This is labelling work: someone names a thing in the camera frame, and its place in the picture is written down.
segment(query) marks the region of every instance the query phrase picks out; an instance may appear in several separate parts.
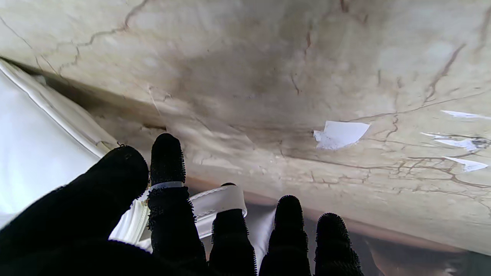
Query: gloved hand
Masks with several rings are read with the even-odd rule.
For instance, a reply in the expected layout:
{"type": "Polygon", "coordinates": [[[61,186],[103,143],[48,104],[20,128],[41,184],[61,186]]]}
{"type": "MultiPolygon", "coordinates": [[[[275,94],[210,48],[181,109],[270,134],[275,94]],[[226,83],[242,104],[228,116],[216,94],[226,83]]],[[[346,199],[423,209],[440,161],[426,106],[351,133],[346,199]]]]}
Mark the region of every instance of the gloved hand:
{"type": "MultiPolygon", "coordinates": [[[[177,139],[160,135],[152,148],[148,205],[153,254],[108,241],[120,217],[146,189],[148,168],[133,148],[110,151],[70,184],[45,195],[0,230],[2,275],[244,275],[256,274],[254,249],[239,209],[217,214],[206,261],[194,225],[177,139]]],[[[283,197],[260,276],[310,275],[301,206],[283,197]]],[[[342,220],[318,223],[317,276],[362,275],[342,220]]]]}

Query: cracked ceiling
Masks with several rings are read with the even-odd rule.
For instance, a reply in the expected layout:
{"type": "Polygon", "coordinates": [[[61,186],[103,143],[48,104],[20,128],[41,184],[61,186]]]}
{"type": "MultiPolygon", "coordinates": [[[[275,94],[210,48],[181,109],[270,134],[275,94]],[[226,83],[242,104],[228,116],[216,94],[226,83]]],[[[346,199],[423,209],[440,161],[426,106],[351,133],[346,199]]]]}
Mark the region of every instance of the cracked ceiling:
{"type": "Polygon", "coordinates": [[[491,169],[443,158],[491,164],[488,144],[421,134],[489,141],[441,110],[491,116],[491,1],[341,3],[2,0],[0,55],[83,91],[64,93],[124,144],[175,134],[190,177],[491,254],[491,169]],[[326,120],[371,126],[325,151],[326,120]]]}

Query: white paper scrap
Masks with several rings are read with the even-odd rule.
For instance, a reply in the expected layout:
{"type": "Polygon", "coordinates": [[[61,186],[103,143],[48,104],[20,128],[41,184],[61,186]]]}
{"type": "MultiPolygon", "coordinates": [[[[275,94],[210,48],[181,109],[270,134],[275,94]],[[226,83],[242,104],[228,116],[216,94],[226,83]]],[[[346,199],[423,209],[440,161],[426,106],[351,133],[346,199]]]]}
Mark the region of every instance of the white paper scrap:
{"type": "Polygon", "coordinates": [[[467,151],[478,150],[477,146],[474,143],[472,143],[471,139],[464,139],[460,141],[457,140],[435,140],[435,141],[451,146],[461,147],[466,149],[467,151]]]}
{"type": "Polygon", "coordinates": [[[317,148],[336,150],[356,143],[367,132],[369,124],[326,121],[324,131],[314,130],[317,148]]]}
{"type": "Polygon", "coordinates": [[[441,110],[442,112],[445,112],[449,115],[452,115],[454,117],[458,118],[478,118],[478,119],[486,119],[486,120],[491,120],[491,117],[487,116],[482,116],[479,114],[472,114],[472,113],[465,113],[465,112],[458,112],[458,111],[450,111],[450,110],[441,110]]]}
{"type": "Polygon", "coordinates": [[[429,133],[426,133],[426,132],[420,132],[420,133],[422,135],[430,136],[430,137],[433,137],[435,139],[448,138],[448,136],[440,136],[440,135],[436,135],[436,134],[429,134],[429,133]]]}
{"type": "Polygon", "coordinates": [[[458,159],[458,158],[446,157],[446,156],[443,156],[443,158],[446,158],[446,159],[458,162],[460,164],[463,164],[464,165],[464,172],[475,171],[475,170],[486,168],[488,166],[484,163],[471,161],[471,160],[464,160],[464,159],[458,159]]]}

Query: peeling paint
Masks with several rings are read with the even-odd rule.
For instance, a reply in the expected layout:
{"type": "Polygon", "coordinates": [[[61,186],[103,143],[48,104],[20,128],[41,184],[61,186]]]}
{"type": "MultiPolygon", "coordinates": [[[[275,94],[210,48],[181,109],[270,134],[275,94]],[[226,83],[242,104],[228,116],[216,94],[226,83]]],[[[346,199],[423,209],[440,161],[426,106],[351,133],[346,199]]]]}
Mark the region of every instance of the peeling paint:
{"type": "Polygon", "coordinates": [[[430,136],[430,137],[433,137],[435,139],[439,139],[439,138],[448,138],[448,136],[440,136],[440,135],[436,135],[436,134],[430,134],[430,133],[425,133],[425,132],[420,132],[422,135],[426,135],[426,136],[430,136]]]}
{"type": "Polygon", "coordinates": [[[484,168],[488,167],[487,164],[484,164],[481,162],[464,160],[464,159],[453,158],[453,157],[446,157],[446,156],[443,156],[443,158],[446,158],[448,160],[452,160],[452,161],[458,162],[460,164],[463,164],[464,165],[464,168],[463,168],[464,172],[475,171],[475,170],[484,169],[484,168]]]}
{"type": "Polygon", "coordinates": [[[314,130],[318,149],[337,150],[358,142],[370,127],[369,124],[326,121],[323,131],[314,130]]]}
{"type": "Polygon", "coordinates": [[[450,111],[450,110],[441,110],[441,112],[445,112],[449,115],[452,115],[453,117],[457,118],[478,118],[478,119],[486,119],[486,120],[491,120],[491,117],[487,116],[482,116],[479,114],[472,114],[472,113],[465,113],[465,112],[458,112],[458,111],[450,111]]]}
{"type": "Polygon", "coordinates": [[[491,140],[484,137],[470,137],[463,135],[436,135],[431,133],[420,132],[423,135],[430,136],[434,141],[443,144],[465,148],[467,151],[475,152],[480,149],[485,149],[491,144],[491,140]]]}
{"type": "Polygon", "coordinates": [[[439,140],[439,139],[437,139],[435,141],[440,142],[440,143],[444,143],[444,144],[447,144],[447,145],[455,146],[455,147],[464,148],[467,151],[476,151],[476,150],[479,149],[472,142],[471,139],[464,139],[464,140],[460,140],[460,141],[457,141],[457,140],[439,140]]]}

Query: glove finger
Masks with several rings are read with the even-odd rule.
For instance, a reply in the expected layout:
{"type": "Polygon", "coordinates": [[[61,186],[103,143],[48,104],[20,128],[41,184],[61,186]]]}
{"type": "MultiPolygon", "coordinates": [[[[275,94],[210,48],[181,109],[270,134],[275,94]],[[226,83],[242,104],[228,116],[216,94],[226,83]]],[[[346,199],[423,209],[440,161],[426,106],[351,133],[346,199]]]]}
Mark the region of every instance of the glove finger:
{"type": "Polygon", "coordinates": [[[107,239],[147,187],[148,168],[133,148],[110,151],[86,173],[27,207],[0,231],[0,261],[82,239],[107,239]]]}
{"type": "Polygon", "coordinates": [[[308,238],[303,230],[302,208],[296,197],[286,195],[279,200],[274,224],[259,276],[310,275],[308,238]]]}
{"type": "Polygon", "coordinates": [[[316,276],[363,276],[346,226],[338,215],[328,213],[321,216],[317,223],[316,241],[316,276]]]}
{"type": "Polygon", "coordinates": [[[195,226],[178,139],[161,134],[152,146],[153,190],[148,195],[153,254],[195,273],[207,270],[206,254],[195,226]]]}
{"type": "Polygon", "coordinates": [[[217,214],[213,221],[210,268],[218,275],[254,276],[256,260],[241,209],[217,214]]]}

